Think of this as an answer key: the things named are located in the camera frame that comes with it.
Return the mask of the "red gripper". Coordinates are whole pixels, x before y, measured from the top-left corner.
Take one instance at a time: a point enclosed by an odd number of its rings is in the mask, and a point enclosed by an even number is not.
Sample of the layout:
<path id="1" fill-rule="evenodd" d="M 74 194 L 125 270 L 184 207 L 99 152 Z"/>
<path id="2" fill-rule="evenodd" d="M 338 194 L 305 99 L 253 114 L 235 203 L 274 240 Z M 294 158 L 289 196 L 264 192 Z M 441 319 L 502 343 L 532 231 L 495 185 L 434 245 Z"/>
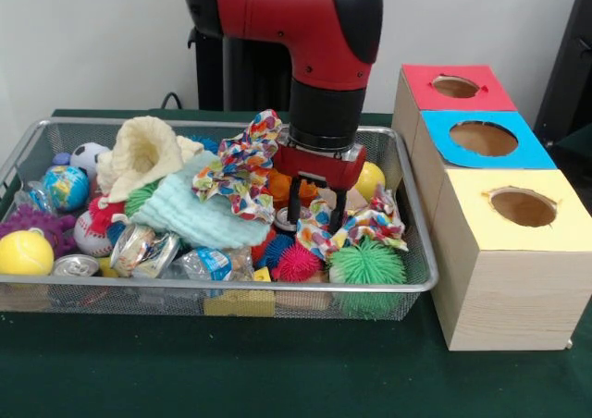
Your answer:
<path id="1" fill-rule="evenodd" d="M 316 152 L 280 139 L 273 157 L 275 169 L 291 177 L 287 220 L 296 226 L 301 214 L 300 187 L 302 180 L 319 187 L 329 187 L 336 195 L 331 211 L 329 233 L 334 235 L 342 226 L 347 191 L 357 182 L 366 158 L 366 148 L 355 143 L 345 152 Z"/>

